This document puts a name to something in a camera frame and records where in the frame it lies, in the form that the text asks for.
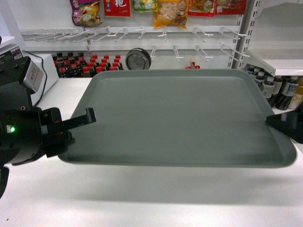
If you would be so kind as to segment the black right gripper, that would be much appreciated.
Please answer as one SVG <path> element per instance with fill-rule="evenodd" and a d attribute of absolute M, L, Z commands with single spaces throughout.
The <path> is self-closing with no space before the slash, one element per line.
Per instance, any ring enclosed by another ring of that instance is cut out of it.
<path fill-rule="evenodd" d="M 303 114 L 295 111 L 271 115 L 266 118 L 266 124 L 276 128 L 279 132 L 294 139 L 303 141 Z"/>

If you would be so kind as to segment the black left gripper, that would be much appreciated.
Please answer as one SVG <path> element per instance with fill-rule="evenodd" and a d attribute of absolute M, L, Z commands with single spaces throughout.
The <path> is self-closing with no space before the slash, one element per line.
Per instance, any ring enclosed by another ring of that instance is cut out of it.
<path fill-rule="evenodd" d="M 42 110 L 32 104 L 22 83 L 31 60 L 23 57 L 0 69 L 0 193 L 4 194 L 9 168 L 53 157 L 75 142 L 69 129 L 96 122 L 93 108 L 63 121 L 57 107 Z"/>

